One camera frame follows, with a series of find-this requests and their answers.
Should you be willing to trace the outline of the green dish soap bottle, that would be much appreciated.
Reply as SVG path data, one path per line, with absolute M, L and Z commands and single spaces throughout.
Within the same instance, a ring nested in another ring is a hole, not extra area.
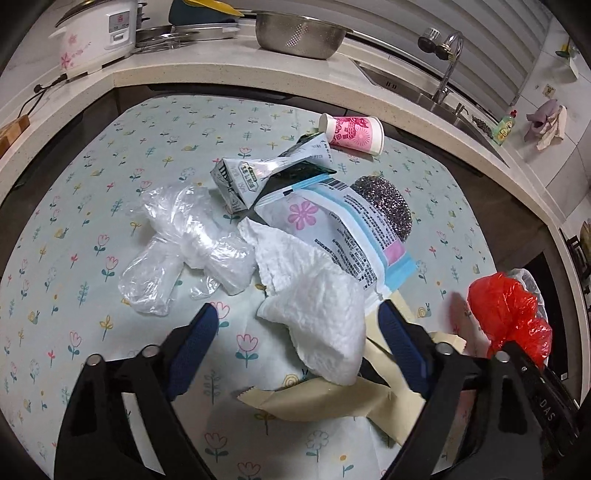
M 497 125 L 492 129 L 491 135 L 492 140 L 499 146 L 502 146 L 510 135 L 517 116 L 517 110 L 511 110 L 508 114 L 504 115 Z

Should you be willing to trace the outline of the clear plastic bag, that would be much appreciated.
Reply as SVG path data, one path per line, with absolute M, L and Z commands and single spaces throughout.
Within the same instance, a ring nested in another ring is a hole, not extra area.
M 167 315 L 184 268 L 201 273 L 194 297 L 211 295 L 219 287 L 236 295 L 249 287 L 256 270 L 253 248 L 237 231 L 217 222 L 207 188 L 160 186 L 144 192 L 134 210 L 154 231 L 118 282 L 119 292 L 136 312 Z

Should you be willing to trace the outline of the black gas stove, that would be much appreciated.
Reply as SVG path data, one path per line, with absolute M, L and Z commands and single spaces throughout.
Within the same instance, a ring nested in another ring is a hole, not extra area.
M 590 221 L 585 220 L 578 235 L 566 240 L 571 259 L 585 297 L 587 312 L 590 312 Z

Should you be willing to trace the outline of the yellow blue plastic basin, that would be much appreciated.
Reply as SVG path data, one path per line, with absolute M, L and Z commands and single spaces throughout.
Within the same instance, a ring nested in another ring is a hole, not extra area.
M 241 11 L 224 1 L 173 0 L 168 13 L 168 22 L 174 26 L 228 23 L 242 18 Z

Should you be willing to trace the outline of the floral pale green tablecloth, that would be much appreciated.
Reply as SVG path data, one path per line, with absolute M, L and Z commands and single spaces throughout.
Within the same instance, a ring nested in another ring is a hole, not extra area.
M 170 313 L 135 312 L 117 283 L 152 237 L 131 208 L 158 186 L 211 187 L 222 158 L 280 154 L 311 131 L 318 114 L 231 98 L 168 96 L 121 115 L 95 114 L 94 132 L 75 130 L 50 163 L 59 177 L 31 183 L 29 207 L 8 207 L 1 222 L 1 409 L 37 466 L 53 471 L 56 442 L 78 372 L 92 353 L 136 354 L 187 323 L 200 302 L 195 278 L 177 280 Z M 332 166 L 345 183 L 375 175 L 404 195 L 413 218 L 407 249 L 416 268 L 401 294 L 432 331 L 454 331 L 452 301 L 496 270 L 471 206 L 434 158 L 388 140 L 368 160 L 342 151 Z M 238 401 L 250 386 L 273 390 L 308 378 L 286 329 L 256 317 L 263 286 L 236 296 L 214 293 L 216 339 L 179 417 L 207 465 L 221 479 L 377 479 L 399 446 L 363 418 L 283 422 Z

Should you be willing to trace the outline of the white floral rice cooker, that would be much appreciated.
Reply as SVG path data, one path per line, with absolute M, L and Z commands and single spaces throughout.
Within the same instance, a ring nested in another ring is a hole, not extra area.
M 139 2 L 82 1 L 55 24 L 58 63 L 68 80 L 101 70 L 135 47 Z

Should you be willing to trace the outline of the trash bin with liner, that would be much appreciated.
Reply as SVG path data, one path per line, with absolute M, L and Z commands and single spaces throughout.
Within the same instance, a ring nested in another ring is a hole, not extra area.
M 537 316 L 548 322 L 548 315 L 546 311 L 545 302 L 541 290 L 536 283 L 533 275 L 525 268 L 515 268 L 506 273 L 509 278 L 513 278 L 520 282 L 523 288 L 533 294 L 537 301 Z

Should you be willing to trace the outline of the white green milk carton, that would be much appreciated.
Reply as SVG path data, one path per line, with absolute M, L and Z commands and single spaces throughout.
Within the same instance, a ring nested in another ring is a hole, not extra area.
M 328 168 L 331 147 L 325 133 L 301 137 L 289 150 L 272 159 L 223 158 L 211 170 L 211 178 L 232 213 L 249 210 L 274 174 L 308 161 Z

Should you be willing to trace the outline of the stainless steel sink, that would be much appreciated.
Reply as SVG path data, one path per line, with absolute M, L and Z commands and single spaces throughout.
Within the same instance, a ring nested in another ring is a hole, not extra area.
M 428 110 L 462 131 L 488 150 L 502 164 L 508 166 L 498 152 L 498 148 L 481 129 L 481 126 L 487 126 L 487 123 L 475 116 L 462 100 L 452 98 L 453 102 L 449 105 L 447 93 L 444 94 L 443 100 L 433 99 L 437 85 L 431 76 L 406 61 L 396 61 L 393 66 L 376 65 L 358 59 L 353 59 L 353 63 L 373 85 L 382 87 Z

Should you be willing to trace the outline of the hanging purple beige cloths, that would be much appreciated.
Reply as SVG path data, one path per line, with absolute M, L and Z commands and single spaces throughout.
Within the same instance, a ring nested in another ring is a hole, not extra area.
M 556 99 L 548 100 L 534 113 L 527 114 L 526 120 L 529 126 L 524 141 L 535 142 L 538 151 L 559 144 L 565 138 L 568 111 Z

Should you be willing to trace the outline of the steel wool scrubber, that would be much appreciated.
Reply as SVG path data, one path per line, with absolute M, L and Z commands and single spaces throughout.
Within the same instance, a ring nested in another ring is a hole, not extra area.
M 351 188 L 384 214 L 403 242 L 408 240 L 413 227 L 411 210 L 403 195 L 390 181 L 380 176 L 362 176 L 356 179 Z

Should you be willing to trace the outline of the round steel steamer rack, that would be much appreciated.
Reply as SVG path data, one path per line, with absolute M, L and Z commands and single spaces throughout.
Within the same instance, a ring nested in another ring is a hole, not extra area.
M 238 35 L 238 24 L 209 23 L 164 25 L 136 31 L 135 50 L 140 53 L 175 49 L 195 42 L 225 40 Z

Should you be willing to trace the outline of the grey window blind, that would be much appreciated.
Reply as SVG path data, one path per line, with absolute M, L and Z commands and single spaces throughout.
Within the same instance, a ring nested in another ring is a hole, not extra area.
M 552 19 L 540 1 L 262 0 L 233 5 L 348 27 L 401 50 L 439 75 L 446 73 L 450 62 L 435 51 L 452 52 L 462 43 L 449 84 L 494 116 L 517 101 Z

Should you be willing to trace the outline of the chrome kitchen faucet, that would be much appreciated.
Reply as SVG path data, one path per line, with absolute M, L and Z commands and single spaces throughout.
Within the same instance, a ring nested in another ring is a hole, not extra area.
M 441 33 L 435 28 L 426 29 L 418 38 L 418 47 L 425 53 L 434 53 L 440 60 L 446 61 L 448 67 L 440 81 L 433 101 L 442 104 L 449 94 L 448 84 L 463 52 L 465 37 L 461 31 L 452 32 L 445 40 L 440 41 Z

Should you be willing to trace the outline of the red plastic bag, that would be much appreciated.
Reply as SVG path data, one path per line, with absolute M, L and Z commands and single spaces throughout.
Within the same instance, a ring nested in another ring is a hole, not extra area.
M 537 314 L 537 298 L 504 273 L 475 280 L 468 290 L 468 305 L 490 341 L 492 358 L 508 341 L 516 342 L 542 370 L 551 353 L 552 328 Z

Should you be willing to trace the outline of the steel colander bowl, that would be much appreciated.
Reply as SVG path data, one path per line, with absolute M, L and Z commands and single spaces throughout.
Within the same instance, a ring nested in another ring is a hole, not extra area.
M 256 11 L 256 40 L 263 49 L 328 60 L 352 30 L 308 16 Z

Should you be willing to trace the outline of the checkered wooden cutting board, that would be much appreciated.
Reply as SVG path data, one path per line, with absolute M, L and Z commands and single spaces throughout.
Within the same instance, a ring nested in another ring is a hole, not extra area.
M 23 132 L 30 126 L 29 116 L 27 114 L 19 116 L 17 119 L 4 125 L 0 130 L 0 157 L 9 150 Z

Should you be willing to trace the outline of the white paper towel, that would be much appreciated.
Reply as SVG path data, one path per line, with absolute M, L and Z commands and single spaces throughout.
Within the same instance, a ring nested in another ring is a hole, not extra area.
M 315 375 L 356 382 L 366 342 L 365 291 L 331 256 L 249 218 L 238 224 L 252 246 L 266 300 L 257 315 L 286 326 L 298 358 Z

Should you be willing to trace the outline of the pink white paper cup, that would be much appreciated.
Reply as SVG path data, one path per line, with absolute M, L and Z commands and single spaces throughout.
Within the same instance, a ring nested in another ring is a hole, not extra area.
M 384 150 L 384 127 L 376 117 L 334 117 L 324 113 L 318 119 L 318 131 L 325 134 L 329 144 L 337 147 L 371 156 L 379 156 Z

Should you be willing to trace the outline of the blue pink white wrapper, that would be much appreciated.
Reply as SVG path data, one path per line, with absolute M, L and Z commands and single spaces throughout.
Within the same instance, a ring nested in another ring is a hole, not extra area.
M 352 186 L 318 175 L 264 195 L 259 218 L 320 248 L 356 278 L 368 301 L 391 295 L 416 264 L 387 217 Z

